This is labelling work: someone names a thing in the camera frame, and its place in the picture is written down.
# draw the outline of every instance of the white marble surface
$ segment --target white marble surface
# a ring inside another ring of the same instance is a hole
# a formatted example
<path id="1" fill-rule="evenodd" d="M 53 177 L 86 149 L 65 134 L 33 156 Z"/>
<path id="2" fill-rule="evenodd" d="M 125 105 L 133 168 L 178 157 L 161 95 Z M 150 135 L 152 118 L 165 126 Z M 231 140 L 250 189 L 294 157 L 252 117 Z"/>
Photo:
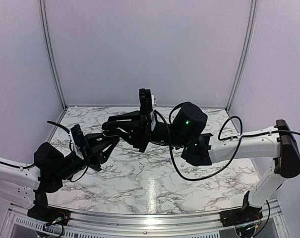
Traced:
<path id="1" fill-rule="evenodd" d="M 138 108 L 69 108 L 61 124 L 71 128 L 80 124 L 84 134 L 101 132 L 109 116 L 138 110 Z M 157 108 L 166 118 L 171 108 Z M 228 118 L 225 110 L 203 109 L 208 115 L 203 133 L 217 134 Z M 231 123 L 225 131 L 234 132 Z M 58 129 L 51 143 L 65 155 L 69 153 L 68 136 Z M 177 165 L 189 178 L 206 176 L 227 162 L 213 166 L 193 167 L 175 152 Z M 250 159 L 236 159 L 220 174 L 198 182 L 185 181 L 167 162 L 168 147 L 149 144 L 145 153 L 120 141 L 99 173 L 88 169 L 78 182 L 64 181 L 63 188 L 48 194 L 51 205 L 109 213 L 176 214 L 226 209 L 242 205 L 243 195 L 258 182 Z"/>

